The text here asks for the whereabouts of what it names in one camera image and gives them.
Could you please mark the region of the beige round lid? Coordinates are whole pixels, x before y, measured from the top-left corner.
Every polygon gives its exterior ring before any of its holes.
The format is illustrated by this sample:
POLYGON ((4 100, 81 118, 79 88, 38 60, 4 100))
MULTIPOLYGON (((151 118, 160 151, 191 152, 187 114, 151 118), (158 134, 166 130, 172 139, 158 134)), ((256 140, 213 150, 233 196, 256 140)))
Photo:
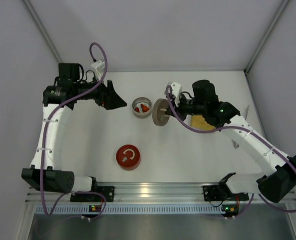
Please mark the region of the beige round lid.
POLYGON ((163 127, 167 124, 170 118, 170 116, 166 114, 168 106, 168 101, 163 98, 158 99, 154 103, 152 110, 152 120, 154 125, 158 127, 163 127))

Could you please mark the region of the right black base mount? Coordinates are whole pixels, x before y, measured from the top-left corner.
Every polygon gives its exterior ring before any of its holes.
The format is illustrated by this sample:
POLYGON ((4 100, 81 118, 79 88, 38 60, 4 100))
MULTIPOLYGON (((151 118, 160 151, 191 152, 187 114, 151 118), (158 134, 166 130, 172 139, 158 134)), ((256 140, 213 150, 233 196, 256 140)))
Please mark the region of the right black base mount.
POLYGON ((204 200, 206 202, 221 202, 221 201, 248 201, 249 195, 247 193, 231 193, 229 190, 224 190, 215 185, 202 186, 204 193, 204 200))

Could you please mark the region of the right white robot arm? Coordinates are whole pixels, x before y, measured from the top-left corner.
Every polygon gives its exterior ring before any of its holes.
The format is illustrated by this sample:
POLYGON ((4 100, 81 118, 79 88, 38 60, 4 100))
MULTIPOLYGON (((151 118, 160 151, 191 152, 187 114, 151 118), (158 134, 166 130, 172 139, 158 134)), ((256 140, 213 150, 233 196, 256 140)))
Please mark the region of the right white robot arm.
POLYGON ((202 116, 206 123, 234 141, 260 167, 260 173, 229 173, 219 181, 226 194, 259 194, 263 200, 279 203, 296 186, 296 155, 289 156, 261 136, 240 111, 219 101, 215 86, 208 80, 193 83, 194 96, 182 97, 181 85, 167 85, 171 115, 182 125, 187 115, 202 116))

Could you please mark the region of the aluminium mounting rail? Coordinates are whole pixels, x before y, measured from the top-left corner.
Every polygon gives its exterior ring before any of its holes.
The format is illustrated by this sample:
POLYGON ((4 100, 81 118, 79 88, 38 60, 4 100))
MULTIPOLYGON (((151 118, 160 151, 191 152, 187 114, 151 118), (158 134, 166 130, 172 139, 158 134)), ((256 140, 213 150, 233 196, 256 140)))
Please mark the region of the aluminium mounting rail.
MULTIPOLYGON (((114 202, 117 204, 196 204, 205 203, 203 185, 213 183, 147 183, 147 182, 100 182, 99 186, 113 186, 114 202)), ((45 193, 47 204, 52 204, 59 193, 45 193)), ((41 204, 40 193, 31 187, 25 204, 41 204)), ((296 203, 296 194, 291 191, 280 203, 296 203)))

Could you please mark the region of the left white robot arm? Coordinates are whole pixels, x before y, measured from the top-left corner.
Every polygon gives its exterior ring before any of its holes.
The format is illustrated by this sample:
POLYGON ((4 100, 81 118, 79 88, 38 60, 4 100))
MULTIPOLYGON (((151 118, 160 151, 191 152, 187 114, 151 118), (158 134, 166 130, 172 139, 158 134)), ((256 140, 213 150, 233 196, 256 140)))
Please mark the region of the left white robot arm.
POLYGON ((60 63, 54 85, 43 91, 43 119, 38 145, 30 166, 21 172, 22 179, 37 191, 68 194, 97 189, 94 177, 76 176, 72 171, 62 170, 61 157, 67 122, 78 100, 95 101, 106 110, 127 106, 115 92, 113 82, 103 82, 105 62, 97 60, 91 68, 94 77, 87 81, 80 64, 60 63))

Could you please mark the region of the metal serving tongs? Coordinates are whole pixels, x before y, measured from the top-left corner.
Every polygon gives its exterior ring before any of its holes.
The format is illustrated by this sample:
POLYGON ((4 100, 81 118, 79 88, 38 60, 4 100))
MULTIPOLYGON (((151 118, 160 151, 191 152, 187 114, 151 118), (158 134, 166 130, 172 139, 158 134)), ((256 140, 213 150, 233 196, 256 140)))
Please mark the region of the metal serving tongs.
MULTIPOLYGON (((248 117, 249 108, 250 108, 250 105, 247 105, 247 107, 245 108, 244 113, 242 114, 242 116, 245 119, 247 119, 247 117, 248 117)), ((234 149, 237 149, 239 147, 239 145, 234 140, 232 141, 232 144, 233 144, 234 149)))

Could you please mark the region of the red round lid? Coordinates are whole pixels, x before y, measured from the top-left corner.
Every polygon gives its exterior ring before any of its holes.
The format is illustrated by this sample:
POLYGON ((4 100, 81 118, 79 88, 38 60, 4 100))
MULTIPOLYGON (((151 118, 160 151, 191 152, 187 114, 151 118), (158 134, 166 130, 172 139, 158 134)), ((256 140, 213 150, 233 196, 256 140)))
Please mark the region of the red round lid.
POLYGON ((141 161, 139 149, 131 144, 121 146, 116 152, 117 163, 131 164, 141 161))

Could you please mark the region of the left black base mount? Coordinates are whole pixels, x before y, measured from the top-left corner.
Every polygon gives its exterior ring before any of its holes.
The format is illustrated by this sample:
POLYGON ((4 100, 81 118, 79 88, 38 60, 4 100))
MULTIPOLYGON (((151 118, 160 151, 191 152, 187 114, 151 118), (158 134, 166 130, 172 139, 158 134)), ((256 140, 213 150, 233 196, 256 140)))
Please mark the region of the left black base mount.
POLYGON ((78 191, 70 196, 73 203, 98 203, 104 201, 103 195, 108 203, 114 202, 114 186, 97 186, 90 192, 78 191))

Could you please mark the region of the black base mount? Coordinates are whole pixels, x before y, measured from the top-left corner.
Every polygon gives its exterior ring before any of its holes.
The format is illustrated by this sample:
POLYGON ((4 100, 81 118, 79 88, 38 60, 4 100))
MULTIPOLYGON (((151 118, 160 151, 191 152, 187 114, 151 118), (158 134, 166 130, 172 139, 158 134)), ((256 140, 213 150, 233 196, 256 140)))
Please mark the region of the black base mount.
POLYGON ((221 202, 221 201, 248 201, 249 195, 247 193, 231 193, 229 190, 224 190, 215 185, 202 186, 204 193, 204 200, 206 202, 221 202))
POLYGON ((103 195, 108 203, 114 202, 114 186, 97 186, 90 192, 78 191, 70 196, 73 203, 98 203, 104 201, 103 195))

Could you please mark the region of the bamboo woven tray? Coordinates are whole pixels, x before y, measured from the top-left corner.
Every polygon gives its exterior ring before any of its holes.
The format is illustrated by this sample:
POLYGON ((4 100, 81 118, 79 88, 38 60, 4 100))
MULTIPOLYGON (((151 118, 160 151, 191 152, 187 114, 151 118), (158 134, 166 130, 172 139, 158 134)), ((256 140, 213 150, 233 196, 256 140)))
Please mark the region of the bamboo woven tray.
POLYGON ((190 118, 190 127, 201 130, 201 131, 211 131, 214 130, 215 127, 208 124, 202 115, 193 115, 190 118))

